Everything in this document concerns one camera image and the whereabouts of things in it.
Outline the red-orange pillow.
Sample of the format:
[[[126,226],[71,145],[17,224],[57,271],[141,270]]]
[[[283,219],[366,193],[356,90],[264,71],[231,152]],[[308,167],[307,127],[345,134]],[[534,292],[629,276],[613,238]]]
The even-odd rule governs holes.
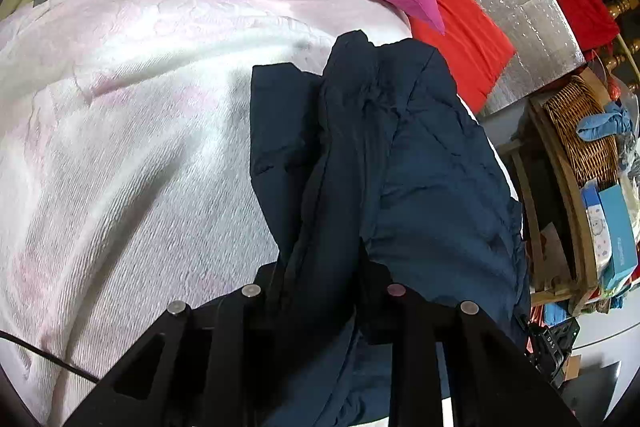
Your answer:
[[[436,0],[445,24],[440,34],[409,18],[413,38],[439,50],[458,95],[477,114],[515,55],[514,45],[476,0]]]

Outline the teal tissue box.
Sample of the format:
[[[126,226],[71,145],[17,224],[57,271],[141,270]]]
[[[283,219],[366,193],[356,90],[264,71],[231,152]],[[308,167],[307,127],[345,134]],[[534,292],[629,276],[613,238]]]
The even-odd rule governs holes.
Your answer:
[[[601,275],[602,291],[617,291],[637,268],[634,232],[620,184],[599,192],[608,233],[611,256]]]

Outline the light blue cloth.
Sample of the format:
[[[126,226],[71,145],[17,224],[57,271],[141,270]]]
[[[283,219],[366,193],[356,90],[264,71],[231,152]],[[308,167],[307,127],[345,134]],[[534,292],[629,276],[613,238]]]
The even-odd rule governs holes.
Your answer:
[[[634,131],[634,123],[628,110],[617,102],[605,105],[604,112],[588,115],[578,122],[576,133],[582,141],[593,142],[612,135]]]

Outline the white fleece blanket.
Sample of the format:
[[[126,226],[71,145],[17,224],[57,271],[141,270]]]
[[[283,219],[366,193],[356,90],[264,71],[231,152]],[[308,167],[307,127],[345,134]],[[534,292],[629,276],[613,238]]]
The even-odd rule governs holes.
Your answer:
[[[375,0],[49,0],[1,25],[1,325],[101,375],[172,299],[277,258],[250,182],[258,65],[412,39]]]

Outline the navy blue puffer jacket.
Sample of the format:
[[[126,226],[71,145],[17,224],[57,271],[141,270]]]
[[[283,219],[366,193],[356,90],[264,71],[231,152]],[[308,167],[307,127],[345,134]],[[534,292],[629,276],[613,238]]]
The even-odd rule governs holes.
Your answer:
[[[321,74],[255,66],[250,179],[279,248],[267,425],[387,414],[390,348],[355,324],[364,260],[434,303],[474,301],[526,345],[521,206],[436,49],[352,31]]]

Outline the wicker basket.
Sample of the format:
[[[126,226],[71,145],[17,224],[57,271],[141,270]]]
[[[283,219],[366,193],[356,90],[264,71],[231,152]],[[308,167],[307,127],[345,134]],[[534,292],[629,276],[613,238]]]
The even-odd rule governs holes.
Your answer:
[[[542,108],[558,135],[578,186],[594,182],[604,190],[616,184],[617,143],[614,135],[598,135],[590,127],[599,126],[606,114],[588,83],[573,76]]]

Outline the white patterned tissue pack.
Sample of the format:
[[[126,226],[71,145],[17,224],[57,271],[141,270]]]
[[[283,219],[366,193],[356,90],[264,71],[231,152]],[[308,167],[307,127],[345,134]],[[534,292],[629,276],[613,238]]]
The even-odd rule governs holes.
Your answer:
[[[598,277],[602,277],[603,272],[612,258],[611,234],[608,231],[608,224],[598,192],[598,184],[595,179],[588,181],[580,190],[582,202],[584,203]]]

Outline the wooden side table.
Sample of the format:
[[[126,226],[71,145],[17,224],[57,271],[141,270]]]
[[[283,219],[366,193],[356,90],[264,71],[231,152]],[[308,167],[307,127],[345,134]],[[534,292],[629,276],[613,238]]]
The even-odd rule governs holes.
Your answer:
[[[524,209],[533,307],[565,303],[577,317],[598,292],[596,254],[580,189],[590,180],[599,188],[615,184],[617,146],[612,136],[582,141],[576,126],[608,101],[608,90],[585,69],[530,96],[518,130],[498,147]]]

